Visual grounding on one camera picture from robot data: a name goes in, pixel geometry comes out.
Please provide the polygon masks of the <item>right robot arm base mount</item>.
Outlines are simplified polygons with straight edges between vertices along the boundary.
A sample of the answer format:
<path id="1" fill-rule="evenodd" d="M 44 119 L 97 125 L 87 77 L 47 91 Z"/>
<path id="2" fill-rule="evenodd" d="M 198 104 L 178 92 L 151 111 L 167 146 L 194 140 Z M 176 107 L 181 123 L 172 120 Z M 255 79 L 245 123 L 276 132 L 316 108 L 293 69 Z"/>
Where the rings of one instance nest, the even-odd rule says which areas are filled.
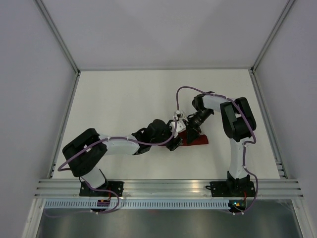
<path id="1" fill-rule="evenodd" d="M 243 184 L 230 185 L 226 181 L 214 181 L 206 185 L 212 197 L 254 197 L 256 189 L 252 181 Z"/>

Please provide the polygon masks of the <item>red cloth napkin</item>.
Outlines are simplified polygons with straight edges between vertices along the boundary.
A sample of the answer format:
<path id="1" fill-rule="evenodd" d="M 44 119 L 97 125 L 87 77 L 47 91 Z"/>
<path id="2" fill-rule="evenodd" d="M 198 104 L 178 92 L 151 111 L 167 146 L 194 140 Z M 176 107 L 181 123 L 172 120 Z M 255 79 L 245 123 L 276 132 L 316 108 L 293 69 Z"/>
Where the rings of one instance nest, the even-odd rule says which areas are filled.
<path id="1" fill-rule="evenodd" d="M 199 137 L 191 143 L 187 142 L 187 131 L 181 132 L 178 137 L 179 139 L 171 139 L 167 144 L 165 144 L 165 147 L 170 149 L 172 147 L 177 148 L 178 146 L 206 145 L 209 143 L 207 136 L 204 134 L 200 134 Z"/>

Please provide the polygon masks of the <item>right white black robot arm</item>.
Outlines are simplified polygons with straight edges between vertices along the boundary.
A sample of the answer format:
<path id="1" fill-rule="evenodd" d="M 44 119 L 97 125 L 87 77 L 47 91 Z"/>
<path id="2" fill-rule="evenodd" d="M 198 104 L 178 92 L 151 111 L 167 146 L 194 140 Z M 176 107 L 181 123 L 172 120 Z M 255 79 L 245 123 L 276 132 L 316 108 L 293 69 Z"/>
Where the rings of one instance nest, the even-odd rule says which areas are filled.
<path id="1" fill-rule="evenodd" d="M 186 145 L 206 142 L 206 139 L 202 139 L 200 126 L 215 112 L 221 114 L 223 130 L 230 140 L 231 159 L 227 179 L 225 182 L 210 183 L 212 195 L 237 196 L 246 192 L 253 196 L 255 187 L 250 179 L 253 174 L 246 168 L 246 146 L 256 143 L 254 131 L 257 124 L 248 100 L 245 97 L 232 100 L 207 92 L 194 97 L 192 106 L 196 112 L 187 117 Z"/>

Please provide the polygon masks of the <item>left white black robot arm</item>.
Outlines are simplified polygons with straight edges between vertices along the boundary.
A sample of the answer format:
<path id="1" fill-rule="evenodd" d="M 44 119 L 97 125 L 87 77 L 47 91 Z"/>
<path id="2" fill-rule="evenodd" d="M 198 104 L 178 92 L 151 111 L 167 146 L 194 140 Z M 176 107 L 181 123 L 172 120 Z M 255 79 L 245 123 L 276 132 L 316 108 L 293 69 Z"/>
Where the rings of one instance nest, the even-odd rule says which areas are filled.
<path id="1" fill-rule="evenodd" d="M 179 134 L 185 130 L 184 122 L 176 116 L 168 123 L 156 119 L 148 127 L 127 136 L 101 136 L 89 128 L 62 149 L 66 161 L 57 170 L 71 171 L 74 177 L 83 179 L 96 196 L 104 196 L 108 184 L 97 167 L 103 156 L 141 155 L 154 146 L 165 146 L 173 151 L 181 145 Z"/>

